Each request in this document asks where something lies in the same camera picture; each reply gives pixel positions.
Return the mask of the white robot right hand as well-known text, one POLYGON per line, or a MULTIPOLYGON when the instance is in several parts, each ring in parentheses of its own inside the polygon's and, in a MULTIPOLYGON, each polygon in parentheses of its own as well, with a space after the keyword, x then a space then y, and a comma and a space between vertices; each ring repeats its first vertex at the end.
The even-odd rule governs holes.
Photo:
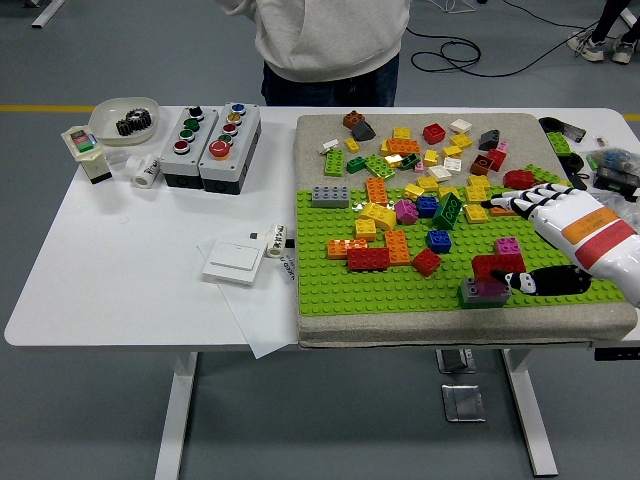
POLYGON ((531 296, 581 294, 594 278, 609 280, 627 302, 639 306, 639 235, 588 192, 547 183, 496 194, 482 206, 500 207, 530 221, 570 261, 522 273, 493 270, 496 280, 531 296))

